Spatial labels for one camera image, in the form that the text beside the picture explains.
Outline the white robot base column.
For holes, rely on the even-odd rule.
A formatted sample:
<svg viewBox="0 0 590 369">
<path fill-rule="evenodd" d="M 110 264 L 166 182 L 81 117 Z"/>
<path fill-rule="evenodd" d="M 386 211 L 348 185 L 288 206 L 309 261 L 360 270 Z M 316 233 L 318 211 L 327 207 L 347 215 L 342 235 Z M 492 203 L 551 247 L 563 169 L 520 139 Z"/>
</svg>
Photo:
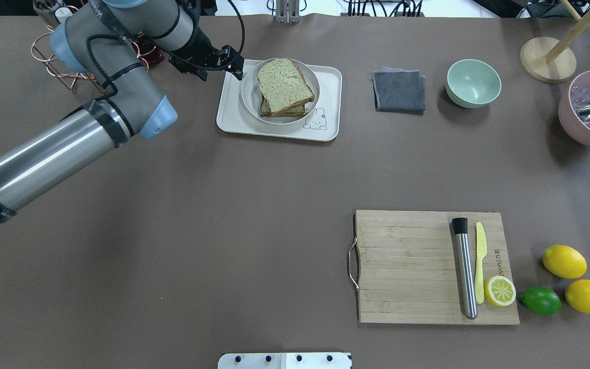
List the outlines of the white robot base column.
<svg viewBox="0 0 590 369">
<path fill-rule="evenodd" d="M 344 352 L 280 352 L 225 353 L 218 368 L 352 368 L 350 353 Z"/>
</svg>

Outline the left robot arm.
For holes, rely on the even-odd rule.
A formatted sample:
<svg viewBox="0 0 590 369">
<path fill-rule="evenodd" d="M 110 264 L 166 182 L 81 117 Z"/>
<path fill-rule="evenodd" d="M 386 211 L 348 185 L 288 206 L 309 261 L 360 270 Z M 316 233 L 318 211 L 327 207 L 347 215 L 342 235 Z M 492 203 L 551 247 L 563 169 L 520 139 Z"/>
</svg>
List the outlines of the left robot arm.
<svg viewBox="0 0 590 369">
<path fill-rule="evenodd" d="M 149 140 L 176 122 L 133 43 L 158 47 L 176 69 L 203 81 L 210 71 L 243 79 L 241 52 L 216 49 L 201 30 L 200 4 L 89 1 L 59 24 L 51 35 L 54 54 L 73 71 L 91 73 L 104 94 L 0 157 L 0 224 L 133 136 Z"/>
</svg>

